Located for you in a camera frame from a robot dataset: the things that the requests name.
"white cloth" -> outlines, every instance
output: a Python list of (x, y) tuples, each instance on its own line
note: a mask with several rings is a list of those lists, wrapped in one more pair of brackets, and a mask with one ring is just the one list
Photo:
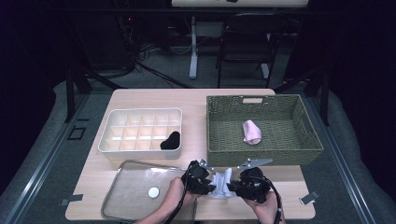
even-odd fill
[(253, 121), (249, 119), (242, 126), (245, 134), (244, 142), (251, 145), (260, 143), (262, 140), (262, 131), (260, 131), (259, 127)]
[(230, 183), (232, 172), (232, 169), (228, 168), (224, 173), (216, 172), (214, 175), (212, 175), (211, 184), (216, 185), (216, 188), (207, 195), (218, 199), (226, 199), (236, 196), (235, 192), (230, 191), (227, 186), (227, 183)]

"person's right hand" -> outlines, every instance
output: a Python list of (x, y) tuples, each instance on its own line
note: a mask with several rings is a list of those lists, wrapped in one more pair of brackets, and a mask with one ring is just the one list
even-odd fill
[[(273, 191), (268, 191), (268, 193), (265, 195), (265, 198), (266, 200), (264, 203), (257, 203), (248, 199), (244, 199), (244, 201), (253, 209), (253, 212), (256, 214), (261, 224), (273, 224), (277, 211), (276, 195)], [(281, 221), (279, 223), (286, 223), (285, 217), (283, 215), (283, 209)]]

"tape piece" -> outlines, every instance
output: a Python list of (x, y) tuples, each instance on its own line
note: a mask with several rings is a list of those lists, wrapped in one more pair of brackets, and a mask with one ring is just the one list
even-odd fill
[(59, 202), (59, 206), (66, 206), (70, 202), (77, 202), (81, 200), (82, 200), (82, 194), (72, 195), (68, 199), (61, 199), (61, 201)]
[(319, 196), (320, 194), (316, 190), (314, 190), (305, 197), (300, 198), (300, 203), (302, 204), (314, 203), (315, 199), (318, 198)]

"white compartment box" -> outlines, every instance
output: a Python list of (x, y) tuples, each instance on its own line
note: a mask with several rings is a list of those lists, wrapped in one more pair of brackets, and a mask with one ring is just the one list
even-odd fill
[(99, 143), (99, 151), (111, 160), (177, 159), (176, 149), (160, 144), (173, 132), (180, 133), (179, 108), (118, 109), (110, 112)]

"human hand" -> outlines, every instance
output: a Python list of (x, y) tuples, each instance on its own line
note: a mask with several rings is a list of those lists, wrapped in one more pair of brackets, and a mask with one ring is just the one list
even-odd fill
[[(261, 224), (273, 224), (277, 212), (276, 195), (273, 191), (268, 191), (268, 193), (265, 195), (265, 198), (266, 200), (264, 203), (257, 203), (255, 201), (248, 199), (243, 199), (243, 200), (247, 205), (249, 205), (253, 209), (253, 212), (256, 214)], [(279, 223), (282, 224), (286, 223), (283, 214), (283, 209), (282, 209), (281, 221)]]
[[(137, 221), (136, 224), (156, 224), (164, 222), (168, 217), (171, 216), (175, 208), (178, 206), (178, 202), (181, 200), (183, 192), (183, 182), (181, 178), (177, 176), (169, 183), (168, 191), (166, 191), (166, 194), (163, 197), (163, 201), (161, 202), (160, 206), (148, 216)], [(192, 194), (190, 192), (187, 192), (183, 200), (183, 206), (192, 203), (200, 196), (201, 195), (199, 194)]]

